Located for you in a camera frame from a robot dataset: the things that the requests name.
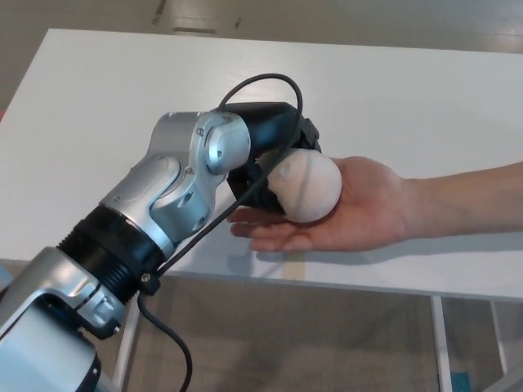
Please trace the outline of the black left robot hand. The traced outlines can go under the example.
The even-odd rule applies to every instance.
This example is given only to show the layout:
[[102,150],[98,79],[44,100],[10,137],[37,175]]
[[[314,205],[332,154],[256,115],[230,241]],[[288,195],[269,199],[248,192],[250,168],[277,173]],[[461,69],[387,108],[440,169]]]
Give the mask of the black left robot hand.
[[268,180],[254,191],[252,185],[275,160],[283,158],[280,150],[291,148],[320,152],[320,134],[310,119],[284,102],[244,102],[226,104],[221,110],[239,115],[251,140],[247,162],[227,176],[227,183],[242,207],[256,207],[268,212],[284,213],[281,202],[269,189]]

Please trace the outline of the person's bare hand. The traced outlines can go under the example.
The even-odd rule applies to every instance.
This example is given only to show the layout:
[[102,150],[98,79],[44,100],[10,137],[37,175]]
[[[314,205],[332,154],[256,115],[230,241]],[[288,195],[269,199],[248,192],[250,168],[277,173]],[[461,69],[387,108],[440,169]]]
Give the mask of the person's bare hand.
[[335,158],[342,174],[337,206],[315,223],[298,224],[253,208],[231,213],[230,232],[259,252],[358,252],[408,238],[416,183],[369,158]]

